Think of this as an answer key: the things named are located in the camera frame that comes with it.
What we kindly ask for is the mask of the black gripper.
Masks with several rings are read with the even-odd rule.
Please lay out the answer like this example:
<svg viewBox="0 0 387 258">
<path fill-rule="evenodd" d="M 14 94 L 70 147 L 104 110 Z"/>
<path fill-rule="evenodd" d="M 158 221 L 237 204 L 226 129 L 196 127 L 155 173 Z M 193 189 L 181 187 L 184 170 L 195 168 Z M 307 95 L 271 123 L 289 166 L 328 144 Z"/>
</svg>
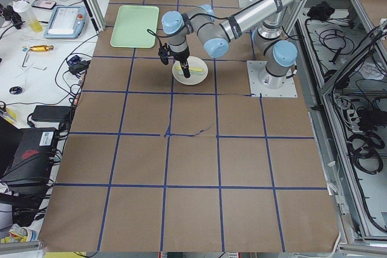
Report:
<svg viewBox="0 0 387 258">
<path fill-rule="evenodd" d="M 180 63 L 183 63 L 183 74 L 185 78 L 190 77 L 190 71 L 189 71 L 189 65 L 187 64 L 187 60 L 189 57 L 189 49 L 186 48 L 183 51 L 180 52 L 172 52 L 172 56 L 176 61 L 179 61 Z"/>
</svg>

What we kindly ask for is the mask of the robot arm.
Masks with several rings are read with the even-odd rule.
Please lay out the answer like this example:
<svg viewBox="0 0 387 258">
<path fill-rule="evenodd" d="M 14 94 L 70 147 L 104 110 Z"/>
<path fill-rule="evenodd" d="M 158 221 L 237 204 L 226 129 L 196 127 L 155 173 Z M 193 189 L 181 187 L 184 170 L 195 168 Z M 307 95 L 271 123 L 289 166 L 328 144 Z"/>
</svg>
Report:
<svg viewBox="0 0 387 258">
<path fill-rule="evenodd" d="M 229 43 L 240 38 L 244 32 L 296 1 L 301 0 L 257 0 L 230 16 L 219 18 L 220 24 L 214 23 L 217 17 L 207 4 L 186 14 L 169 11 L 161 19 L 167 43 L 164 50 L 159 50 L 160 59 L 167 65 L 166 58 L 172 56 L 180 62 L 184 76 L 189 78 L 188 34 L 195 33 L 206 53 L 216 59 L 225 55 L 229 50 Z"/>
</svg>

